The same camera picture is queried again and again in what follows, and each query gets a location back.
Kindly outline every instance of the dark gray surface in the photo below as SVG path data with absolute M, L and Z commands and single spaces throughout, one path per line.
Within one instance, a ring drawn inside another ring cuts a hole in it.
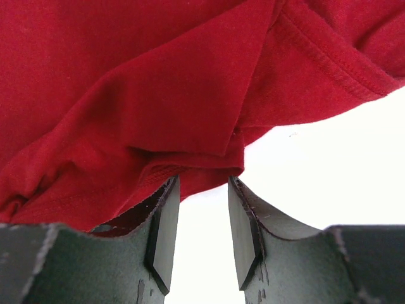
M 253 213 L 266 253 L 245 290 L 247 304 L 405 303 L 405 226 L 340 225 L 316 233 L 234 181 L 229 198 Z M 246 223 L 234 217 L 231 225 Z
M 177 181 L 163 194 L 165 205 L 153 215 L 146 254 L 146 265 L 153 273 L 164 295 L 170 291 L 171 273 L 180 208 L 180 183 Z
M 263 234 L 267 255 L 245 290 L 249 304 L 346 304 L 353 297 L 341 256 L 322 236 L 284 241 Z
M 327 236 L 344 256 L 358 303 L 405 303 L 404 226 L 335 226 Z
M 262 257 L 259 227 L 238 193 L 233 191 L 233 180 L 229 180 L 228 203 L 234 244 L 234 257 L 239 290 L 244 290 Z
M 44 241 L 52 229 L 45 225 L 31 227 L 0 224 L 0 303 L 20 303 L 34 272 L 41 264 L 41 254 L 48 248 Z
M 86 234 L 59 224 L 0 226 L 0 304 L 163 303 L 145 254 L 153 214 L 167 212 L 166 220 L 177 226 L 178 215 L 171 213 L 178 213 L 179 201 L 174 178 L 110 223 L 111 230 Z M 174 244 L 166 244 L 172 252 Z M 168 271 L 172 264 L 165 267 Z

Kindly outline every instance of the white background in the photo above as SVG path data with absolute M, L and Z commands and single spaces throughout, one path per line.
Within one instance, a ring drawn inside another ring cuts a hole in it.
M 290 216 L 332 224 L 405 224 L 405 88 L 322 122 L 277 127 L 246 148 L 240 176 Z M 244 304 L 227 187 L 180 205 L 165 304 Z

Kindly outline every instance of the stitched seam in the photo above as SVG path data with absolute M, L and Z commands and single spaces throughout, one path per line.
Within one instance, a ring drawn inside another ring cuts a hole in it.
M 166 168 L 166 169 L 159 170 L 151 175 L 148 175 L 146 177 L 145 181 L 140 185 L 140 187 L 148 186 L 148 185 L 152 184 L 153 182 L 156 182 L 160 178 L 164 177 L 165 175 L 180 174 L 188 169 L 189 168 L 187 168 L 187 167 L 174 167 L 174 168 Z
M 326 49 L 324 44 L 318 45 L 317 43 L 315 43 L 314 40 L 312 40 L 306 33 L 304 33 L 301 28 L 299 27 L 299 22 L 296 22 L 295 20 L 293 20 L 293 17 L 291 17 L 290 15 L 288 15 L 288 13 L 286 12 L 282 12 L 282 15 L 284 17 L 284 20 L 289 23 L 291 26 L 293 26 L 294 31 L 297 32 L 300 35 L 294 35 L 294 40 L 296 43 L 298 43 L 302 48 L 304 48 L 306 50 L 306 52 L 308 53 L 309 56 L 313 57 L 313 59 L 315 60 L 319 60 L 320 58 L 320 54 L 321 57 L 323 57 L 322 61 L 323 64 L 326 63 L 326 61 L 332 61 L 333 63 L 335 63 L 335 65 L 339 68 L 341 73 L 344 73 L 344 75 L 346 77 L 350 77 L 351 80 L 354 80 L 358 85 L 360 85 L 363 89 L 360 89 L 359 87 L 356 88 L 355 84 L 351 84 L 349 85 L 349 89 L 354 91 L 356 97 L 364 99 L 364 96 L 358 96 L 358 93 L 363 91 L 363 93 L 365 92 L 364 90 L 366 89 L 367 92 L 366 93 L 370 93 L 372 92 L 373 94 L 379 95 L 379 96 L 385 96 L 387 95 L 386 92 L 381 91 L 381 89 L 375 87 L 371 82 L 369 82 L 368 80 L 366 80 L 363 76 L 361 76 L 358 72 L 356 72 L 355 70 L 353 70 L 353 68 L 351 66 L 349 66 L 345 61 L 342 61 L 339 58 L 336 58 L 335 56 L 332 57 L 331 54 L 328 54 L 327 52 L 325 52 L 323 49 Z M 305 41 L 303 41 L 303 39 L 307 39 L 312 46 L 314 46 L 316 49 L 314 49 L 313 47 L 309 46 Z
M 97 196 L 104 195 L 106 193 L 110 193 L 110 192 L 114 191 L 115 189 L 117 189 L 118 187 L 119 186 L 110 187 L 110 188 L 106 188 L 106 189 L 98 189 L 95 191 L 91 191 L 89 193 L 75 194 L 72 196 L 67 196 L 65 198 L 53 199 L 51 201 L 47 201 L 47 203 L 58 202 L 58 203 L 64 203 L 64 205 L 40 208 L 40 210 L 32 210 L 30 216 L 33 218 L 38 218 L 43 215 L 48 215 L 48 214 L 54 212 L 55 210 L 59 210 L 61 208 L 64 211 L 71 210 L 72 208 L 75 208 L 76 206 L 75 206 L 75 204 L 69 204 L 69 201 L 72 201 L 72 200 L 75 200 L 75 202 L 85 201 L 85 200 L 92 201 L 92 200 L 95 200 Z
M 309 58 L 311 58 L 313 61 L 315 61 L 317 64 L 319 64 L 320 69 L 323 70 L 323 72 L 330 77 L 331 79 L 334 79 L 340 86 L 342 86 L 350 95 L 352 95 L 355 98 L 362 99 L 364 101 L 367 101 L 365 98 L 365 94 L 369 93 L 369 90 L 366 90 L 361 86 L 362 89 L 358 85 L 354 85 L 352 82 L 352 78 L 348 78 L 348 76 L 345 74 L 343 75 L 342 71 L 339 69 L 338 72 L 330 72 L 332 67 L 330 67 L 331 61 L 330 59 L 326 58 L 322 54 L 320 54 L 319 51 L 314 50 L 311 46 L 308 46 L 307 41 L 302 41 L 302 37 L 299 37 L 300 33 L 297 32 L 296 30 L 292 30 L 290 28 L 286 28 L 283 26 L 280 26 L 278 29 L 281 33 L 281 41 L 294 41 L 298 43 L 297 48 L 298 50 L 302 51 L 304 54 L 308 55 Z

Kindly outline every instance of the red t-shirt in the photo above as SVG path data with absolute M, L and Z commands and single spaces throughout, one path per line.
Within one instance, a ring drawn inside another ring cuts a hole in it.
M 88 231 L 404 84 L 405 2 L 3 0 L 0 222 Z

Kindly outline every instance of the red fabric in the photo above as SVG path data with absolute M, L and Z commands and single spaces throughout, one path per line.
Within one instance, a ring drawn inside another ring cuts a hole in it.
M 88 231 L 404 84 L 405 2 L 3 0 L 0 222 Z

